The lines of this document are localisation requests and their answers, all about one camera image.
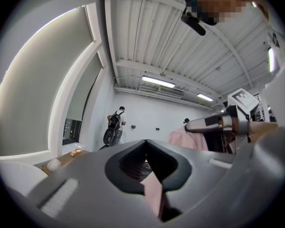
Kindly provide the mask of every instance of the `white t-shirt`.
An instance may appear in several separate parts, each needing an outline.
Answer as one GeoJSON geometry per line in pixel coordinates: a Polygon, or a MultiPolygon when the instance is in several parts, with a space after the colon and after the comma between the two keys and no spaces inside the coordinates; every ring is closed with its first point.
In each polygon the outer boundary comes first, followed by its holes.
{"type": "MultiPolygon", "coordinates": [[[[118,110],[117,112],[116,112],[116,114],[117,115],[119,115],[120,113],[121,113],[122,111],[121,110],[118,110]]],[[[125,114],[125,113],[122,113],[121,115],[120,115],[120,128],[119,129],[121,129],[123,126],[122,126],[122,123],[124,122],[126,122],[127,121],[127,115],[125,114]]]]}

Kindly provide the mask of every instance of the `pink fabric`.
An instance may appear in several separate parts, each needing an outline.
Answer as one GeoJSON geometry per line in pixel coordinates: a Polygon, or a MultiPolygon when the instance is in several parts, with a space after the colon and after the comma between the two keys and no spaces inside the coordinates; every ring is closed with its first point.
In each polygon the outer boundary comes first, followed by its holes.
{"type": "MultiPolygon", "coordinates": [[[[194,150],[208,151],[205,137],[201,133],[189,133],[181,127],[169,134],[169,144],[194,150]]],[[[159,215],[162,200],[162,185],[154,172],[141,182],[144,185],[145,200],[156,216],[159,215]]]]}

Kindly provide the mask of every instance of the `gray plastic surface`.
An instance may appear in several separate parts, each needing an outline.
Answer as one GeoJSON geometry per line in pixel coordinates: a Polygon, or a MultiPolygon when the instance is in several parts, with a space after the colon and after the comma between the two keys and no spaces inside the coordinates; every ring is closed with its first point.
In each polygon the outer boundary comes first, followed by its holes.
{"type": "Polygon", "coordinates": [[[236,158],[154,141],[184,156],[192,165],[184,186],[166,193],[171,207],[182,214],[162,223],[143,195],[119,191],[105,175],[106,161],[137,143],[75,159],[43,180],[28,199],[40,207],[65,180],[74,178],[79,186],[57,217],[72,227],[238,227],[260,215],[285,181],[285,129],[266,136],[255,146],[242,146],[236,158]],[[233,165],[230,169],[221,168],[209,163],[212,158],[233,165]]]}

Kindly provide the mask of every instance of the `backpack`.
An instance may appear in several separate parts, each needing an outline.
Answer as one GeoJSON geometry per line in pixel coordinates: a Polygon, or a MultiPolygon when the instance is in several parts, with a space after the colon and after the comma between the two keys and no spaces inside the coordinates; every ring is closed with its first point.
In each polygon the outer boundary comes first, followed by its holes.
{"type": "Polygon", "coordinates": [[[117,111],[111,116],[110,120],[109,120],[109,126],[108,128],[110,129],[119,129],[120,127],[120,115],[122,114],[123,112],[117,114],[117,111]]]}

